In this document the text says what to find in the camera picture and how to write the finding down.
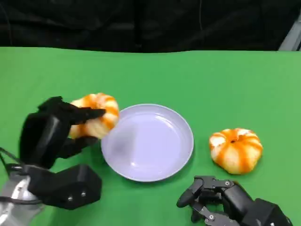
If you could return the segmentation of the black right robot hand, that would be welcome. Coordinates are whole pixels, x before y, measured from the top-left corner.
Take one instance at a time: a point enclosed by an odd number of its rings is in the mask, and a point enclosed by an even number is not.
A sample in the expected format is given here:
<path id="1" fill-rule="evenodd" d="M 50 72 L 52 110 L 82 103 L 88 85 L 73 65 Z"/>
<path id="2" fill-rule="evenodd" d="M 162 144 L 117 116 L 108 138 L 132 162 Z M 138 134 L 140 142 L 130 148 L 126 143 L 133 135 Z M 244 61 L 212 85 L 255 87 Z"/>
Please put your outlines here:
<path id="1" fill-rule="evenodd" d="M 206 226 L 239 226 L 253 199 L 237 182 L 214 176 L 195 176 L 176 206 L 191 207 L 191 221 Z"/>

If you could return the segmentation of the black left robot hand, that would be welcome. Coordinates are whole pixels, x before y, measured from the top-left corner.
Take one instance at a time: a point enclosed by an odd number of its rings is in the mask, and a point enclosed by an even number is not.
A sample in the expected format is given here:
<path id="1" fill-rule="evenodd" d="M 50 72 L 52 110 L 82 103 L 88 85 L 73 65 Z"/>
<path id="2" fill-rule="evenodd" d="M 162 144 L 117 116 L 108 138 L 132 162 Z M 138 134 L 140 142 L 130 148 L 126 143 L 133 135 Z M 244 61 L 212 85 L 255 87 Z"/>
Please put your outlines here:
<path id="1" fill-rule="evenodd" d="M 79 108 L 63 101 L 61 96 L 50 97 L 38 106 L 37 112 L 29 114 L 23 124 L 19 140 L 21 162 L 50 169 L 56 159 L 81 153 L 97 138 L 90 135 L 70 138 L 71 127 L 104 114 L 104 109 Z"/>

